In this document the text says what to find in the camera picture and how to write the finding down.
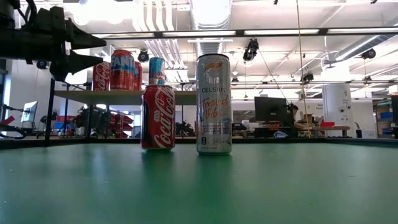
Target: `wooden shelf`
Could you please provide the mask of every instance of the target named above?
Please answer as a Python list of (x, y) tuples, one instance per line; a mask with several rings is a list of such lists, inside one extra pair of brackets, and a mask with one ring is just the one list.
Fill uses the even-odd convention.
[[(141, 105), (143, 91), (55, 91), (55, 96), (87, 105)], [(176, 105), (196, 105), (196, 91), (174, 91)]]

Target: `coca-cola logo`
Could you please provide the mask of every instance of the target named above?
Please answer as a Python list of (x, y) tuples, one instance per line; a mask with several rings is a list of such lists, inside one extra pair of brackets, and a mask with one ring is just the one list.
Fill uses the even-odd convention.
[[(165, 95), (166, 98), (160, 98), (159, 95)], [(156, 144), (161, 148), (170, 147), (174, 132), (174, 116), (175, 116), (175, 102), (173, 90), (165, 87), (158, 87), (155, 94), (156, 111), (159, 110), (159, 121), (161, 135), (154, 136)]]
[(110, 76), (109, 63), (103, 62), (95, 67), (95, 81), (97, 85), (95, 90), (107, 90), (107, 84)]

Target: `silver can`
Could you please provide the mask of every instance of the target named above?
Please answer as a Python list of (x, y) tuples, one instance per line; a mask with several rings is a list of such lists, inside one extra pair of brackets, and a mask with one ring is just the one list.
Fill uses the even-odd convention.
[(198, 57), (197, 151), (204, 155), (228, 155), (232, 151), (231, 71), (221, 54)]

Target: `blue can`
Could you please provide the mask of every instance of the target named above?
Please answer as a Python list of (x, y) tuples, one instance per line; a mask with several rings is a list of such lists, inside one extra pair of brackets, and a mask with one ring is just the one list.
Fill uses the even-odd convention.
[(163, 85), (165, 83), (164, 59), (156, 57), (149, 59), (149, 84)]

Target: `ceiling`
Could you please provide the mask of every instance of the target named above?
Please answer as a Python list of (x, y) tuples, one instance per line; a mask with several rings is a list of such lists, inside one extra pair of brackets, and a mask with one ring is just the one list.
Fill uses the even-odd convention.
[[(191, 14), (189, 11), (188, 0), (172, 1), (172, 22), (176, 30), (192, 29)], [(49, 5), (62, 6), (67, 17), (74, 18), (80, 7), (77, 3), (63, 3), (58, 0), (36, 1), (38, 6), (48, 7)], [(298, 27), (296, 0), (279, 0), (278, 5), (273, 5), (274, 0), (233, 0), (231, 18), (229, 21), (230, 29), (286, 29)], [(370, 4), (370, 0), (300, 0), (299, 16), (300, 26), (308, 28), (316, 27), (371, 27), (387, 26), (389, 21), (398, 22), (397, 0), (378, 0), (375, 4)], [(114, 2), (116, 7), (103, 9), (98, 6), (95, 10), (98, 16), (90, 19), (89, 23), (79, 26), (82, 30), (89, 33), (98, 32), (134, 32), (132, 19), (134, 18), (132, 2)], [(152, 10), (152, 18), (156, 21), (156, 9)], [(107, 17), (122, 17), (123, 21), (119, 24), (111, 24)], [(353, 44), (363, 36), (328, 36), (328, 37), (261, 37), (258, 38), (260, 54), (249, 62), (249, 66), (244, 66), (243, 51), (249, 42), (249, 38), (232, 38), (232, 42), (225, 43), (224, 54), (231, 63), (231, 71), (237, 71), (239, 81), (259, 82), (271, 81), (274, 78), (281, 81), (291, 81), (293, 78), (300, 80), (301, 72), (299, 69), (308, 62), (313, 62), (307, 71), (314, 74), (315, 80), (328, 80), (325, 76), (321, 77), (322, 64), (321, 56), (327, 58), (327, 53), (337, 52)], [(188, 78), (195, 79), (195, 63), (197, 55), (195, 45), (187, 42), (188, 39), (178, 39), (178, 46), (184, 64), (188, 69)], [(143, 40), (109, 40), (108, 45), (116, 49), (128, 49), (133, 52), (134, 58), (137, 57), (140, 49), (146, 49)], [(385, 68), (398, 66), (398, 37), (395, 36), (374, 47), (377, 55), (374, 59), (364, 61), (361, 58), (351, 58), (344, 62), (344, 66), (349, 67), (350, 75), (344, 80), (362, 80), (365, 74), (377, 75), (378, 71)], [(91, 54), (101, 54), (103, 49), (92, 49)], [(147, 63), (143, 64), (144, 73), (147, 72)], [(376, 79), (390, 80), (398, 78), (398, 72), (394, 69)], [(367, 88), (366, 91), (385, 90), (388, 85), (376, 85)], [(237, 85), (233, 88), (277, 88), (275, 85)]]

